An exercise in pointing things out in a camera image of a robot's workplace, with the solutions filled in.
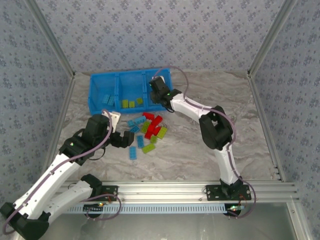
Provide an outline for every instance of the wire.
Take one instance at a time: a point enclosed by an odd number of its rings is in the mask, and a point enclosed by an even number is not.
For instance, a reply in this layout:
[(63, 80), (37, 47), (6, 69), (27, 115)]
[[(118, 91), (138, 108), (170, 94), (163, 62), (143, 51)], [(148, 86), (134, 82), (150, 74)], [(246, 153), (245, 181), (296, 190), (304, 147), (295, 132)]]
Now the wire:
[(9, 234), (12, 234), (15, 232), (15, 230), (12, 230), (12, 231), (9, 231), (7, 232), (6, 231), (6, 228), (7, 228), (7, 225), (9, 224), (9, 222), (11, 221), (11, 219), (24, 207), (27, 205), (27, 203), (29, 202), (29, 200), (33, 197), (33, 195), (35, 195), (35, 193), (40, 189), (40, 187), (48, 180), (48, 178), (53, 175), (55, 173), (55, 171), (60, 168), (62, 165), (66, 164), (66, 163), (69, 163), (71, 161), (74, 161), (76, 159), (79, 159), (79, 158), (82, 158), (98, 149), (100, 149), (100, 147), (105, 144), (105, 142), (108, 140), (108, 138), (110, 137), (110, 134), (112, 132), (112, 117), (110, 115), (110, 113), (108, 112), (108, 110), (106, 109), (103, 109), (102, 112), (106, 112), (106, 114), (108, 115), (109, 117), (109, 130), (105, 136), (105, 138), (102, 140), (102, 142), (100, 142), (97, 146), (95, 146), (94, 148), (84, 152), (84, 153), (81, 153), (77, 156), (73, 156), (67, 160), (64, 160), (62, 162), (60, 162), (57, 166), (55, 166), (51, 171), (50, 173), (48, 173), (42, 180), (41, 182), (32, 190), (31, 193), (29, 193), (29, 195), (27, 196), (27, 198), (22, 202), (22, 204), (17, 207), (13, 213), (11, 213), (11, 215), (5, 220), (3, 226), (2, 226), (2, 232), (4, 235), (9, 235)]
[(245, 198), (245, 196), (243, 196), (241, 193), (239, 194), (239, 197), (240, 198), (243, 198), (245, 200), (245, 205), (244, 205), (244, 208), (246, 208), (247, 206), (247, 199)]
[(252, 189), (252, 192), (253, 192), (253, 205), (252, 207), (250, 208), (250, 210), (248, 212), (246, 212), (245, 214), (241, 215), (241, 216), (238, 216), (237, 214), (233, 213), (233, 212), (230, 212), (231, 214), (234, 215), (233, 218), (238, 218), (238, 219), (242, 219), (246, 216), (248, 216), (250, 213), (252, 213), (252, 211), (254, 210), (254, 208), (256, 207), (256, 203), (257, 203), (257, 194), (256, 194), (256, 191), (254, 190), (254, 188), (252, 187), (252, 185), (247, 182), (246, 180), (243, 180), (242, 177), (239, 176), (239, 174), (237, 173), (233, 163), (232, 163), (232, 156), (231, 156), (231, 152), (230, 152), (230, 147), (231, 145), (236, 141), (237, 139), (237, 131), (236, 131), (236, 126), (235, 124), (232, 122), (232, 120), (227, 116), (225, 115), (223, 112), (220, 112), (220, 111), (217, 111), (215, 109), (211, 109), (211, 108), (208, 108), (208, 107), (202, 107), (202, 106), (199, 106), (197, 104), (194, 104), (192, 102), (190, 102), (187, 98), (186, 98), (186, 94), (187, 94), (187, 91), (189, 89), (189, 79), (186, 75), (186, 73), (179, 67), (177, 66), (172, 66), (172, 65), (167, 65), (167, 66), (164, 66), (162, 68), (160, 68), (158, 71), (156, 71), (156, 73), (154, 74), (153, 78), (156, 77), (163, 69), (168, 69), (168, 68), (172, 68), (172, 69), (177, 69), (179, 70), (184, 78), (185, 78), (185, 81), (186, 81), (186, 88), (183, 92), (183, 98), (185, 100), (185, 102), (195, 108), (198, 108), (198, 109), (202, 109), (202, 110), (206, 110), (206, 111), (211, 111), (215, 114), (219, 114), (220, 116), (224, 117), (231, 125), (231, 128), (233, 130), (233, 139), (231, 140), (231, 142), (226, 146), (226, 150), (227, 150), (227, 153), (228, 153), (228, 158), (229, 158), (229, 163), (230, 163), (230, 166), (231, 166), (231, 169), (232, 171), (234, 172), (234, 175), (241, 181), (243, 182), (244, 184), (247, 184), (251, 189)]
[(99, 195), (99, 196), (93, 196), (93, 197), (90, 197), (90, 198), (88, 198), (88, 199), (86, 199), (86, 200), (83, 200), (83, 201), (81, 201), (81, 202), (88, 202), (88, 201), (92, 201), (92, 200), (95, 200), (95, 199), (99, 199), (99, 198), (101, 198), (101, 197), (114, 197), (114, 198), (116, 198), (116, 200), (119, 202), (119, 209), (118, 209), (118, 211), (114, 214), (114, 215), (112, 215), (112, 216), (109, 216), (109, 217), (105, 217), (105, 218), (92, 218), (92, 217), (90, 217), (89, 216), (89, 212), (90, 212), (90, 210), (92, 209), (92, 207), (90, 207), (87, 211), (86, 211), (86, 217), (88, 218), (88, 219), (91, 219), (91, 220), (93, 220), (93, 221), (106, 221), (106, 220), (110, 220), (110, 219), (114, 219), (115, 217), (117, 217), (119, 214), (120, 214), (120, 212), (121, 212), (121, 207), (122, 207), (122, 203), (121, 203), (121, 200), (120, 200), (120, 198), (117, 196), (117, 195), (114, 195), (114, 194), (111, 194), (111, 193), (105, 193), (105, 194), (102, 194), (102, 195)]
[(169, 110), (169, 108), (167, 108), (167, 107), (165, 108), (165, 110), (167, 110), (169, 113), (174, 113), (175, 112), (175, 110), (171, 110), (171, 109)]
[(77, 184), (77, 183), (75, 183), (75, 182), (70, 183), (70, 184), (68, 185), (68, 190), (69, 190), (69, 187), (70, 187), (72, 184)]
[(91, 160), (91, 161), (97, 161), (97, 160), (101, 159), (101, 158), (105, 155), (105, 153), (106, 153), (106, 148), (104, 147), (104, 148), (103, 148), (103, 153), (102, 153), (102, 156), (101, 156), (101, 157), (98, 157), (98, 158), (89, 158), (89, 160)]

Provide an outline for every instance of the red lego brick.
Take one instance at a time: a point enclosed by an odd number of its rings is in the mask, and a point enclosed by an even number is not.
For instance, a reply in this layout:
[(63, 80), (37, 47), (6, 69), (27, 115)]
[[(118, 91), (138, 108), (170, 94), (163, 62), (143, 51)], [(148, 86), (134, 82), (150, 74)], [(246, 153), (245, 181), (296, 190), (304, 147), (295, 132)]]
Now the red lego brick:
[(163, 120), (162, 116), (156, 116), (154, 120), (152, 120), (151, 125), (157, 126)]
[(151, 139), (151, 136), (152, 136), (152, 131), (147, 131), (146, 134), (144, 135), (144, 137), (149, 140)]
[(154, 132), (154, 130), (155, 130), (155, 128), (156, 128), (156, 126), (155, 126), (155, 125), (150, 124), (150, 125), (148, 126), (148, 130), (147, 130), (146, 132), (153, 133), (153, 132)]
[(159, 131), (160, 131), (160, 129), (161, 129), (160, 126), (156, 127), (156, 128), (153, 130), (153, 135), (157, 136), (158, 133), (159, 133)]
[(153, 119), (155, 119), (155, 115), (152, 114), (152, 113), (148, 113), (148, 112), (142, 113), (142, 116), (145, 116), (146, 119), (149, 119), (149, 120), (151, 120), (151, 121), (152, 121)]

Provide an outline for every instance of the blue plastic bin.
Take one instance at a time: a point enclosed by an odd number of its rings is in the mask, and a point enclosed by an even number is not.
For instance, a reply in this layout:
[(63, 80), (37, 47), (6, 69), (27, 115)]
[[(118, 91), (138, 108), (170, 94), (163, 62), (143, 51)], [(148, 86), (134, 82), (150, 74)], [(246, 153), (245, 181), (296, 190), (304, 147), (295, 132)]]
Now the blue plastic bin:
[[(150, 98), (152, 89), (149, 82), (157, 70), (158, 68), (92, 74), (88, 94), (90, 113), (100, 114), (102, 109), (123, 114), (165, 110), (160, 104), (153, 104)], [(165, 84), (172, 90), (170, 69), (162, 70), (159, 76), (164, 77)], [(104, 100), (107, 95), (113, 97), (113, 105)], [(137, 98), (142, 98), (143, 104), (138, 105)], [(134, 101), (135, 107), (122, 108), (122, 100)]]

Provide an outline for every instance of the black mounting plate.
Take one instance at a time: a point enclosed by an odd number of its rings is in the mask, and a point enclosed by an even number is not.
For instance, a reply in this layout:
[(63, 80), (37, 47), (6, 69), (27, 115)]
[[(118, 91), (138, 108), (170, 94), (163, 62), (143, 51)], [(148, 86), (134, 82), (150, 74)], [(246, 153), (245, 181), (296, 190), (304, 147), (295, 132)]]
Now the black mounting plate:
[(208, 201), (244, 201), (244, 196), (246, 200), (251, 200), (251, 192), (248, 185), (241, 185), (239, 191), (234, 194), (234, 196), (226, 196), (221, 189), (221, 185), (206, 185), (205, 186), (206, 199)]
[[(102, 191), (101, 191), (101, 195), (102, 194), (113, 194), (118, 196), (118, 189), (119, 187), (116, 185), (103, 185), (102, 186)], [(110, 196), (110, 197), (100, 197), (97, 198), (95, 200), (92, 200), (90, 202), (116, 202), (117, 199), (114, 196)]]

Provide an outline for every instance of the blue lego brick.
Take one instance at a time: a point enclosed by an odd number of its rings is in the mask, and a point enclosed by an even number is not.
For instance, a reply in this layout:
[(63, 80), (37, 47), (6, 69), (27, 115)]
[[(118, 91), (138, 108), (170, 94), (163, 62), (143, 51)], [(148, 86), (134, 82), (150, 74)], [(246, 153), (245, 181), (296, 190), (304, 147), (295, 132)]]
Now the blue lego brick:
[(146, 120), (147, 120), (146, 116), (140, 116), (140, 117), (133, 119), (135, 124), (143, 124)]
[(102, 103), (103, 103), (103, 104), (107, 104), (108, 101), (109, 101), (109, 98), (110, 98), (110, 95), (109, 95), (109, 94), (105, 94), (105, 95), (103, 96)]
[(139, 135), (139, 136), (136, 137), (136, 140), (137, 140), (137, 142), (138, 142), (138, 148), (139, 148), (139, 149), (142, 149), (142, 148), (145, 146), (144, 136)]
[(115, 97), (110, 96), (109, 101), (108, 101), (108, 105), (113, 106), (114, 104), (115, 104)]
[(127, 122), (127, 124), (128, 124), (128, 126), (129, 126), (130, 128), (135, 125), (135, 123), (134, 123), (133, 120), (129, 120), (129, 121)]
[(133, 128), (130, 129), (130, 132), (132, 133), (138, 133), (140, 131), (140, 128), (137, 126), (134, 126)]
[(129, 157), (130, 157), (130, 160), (137, 159), (137, 148), (135, 146), (131, 146), (129, 148)]

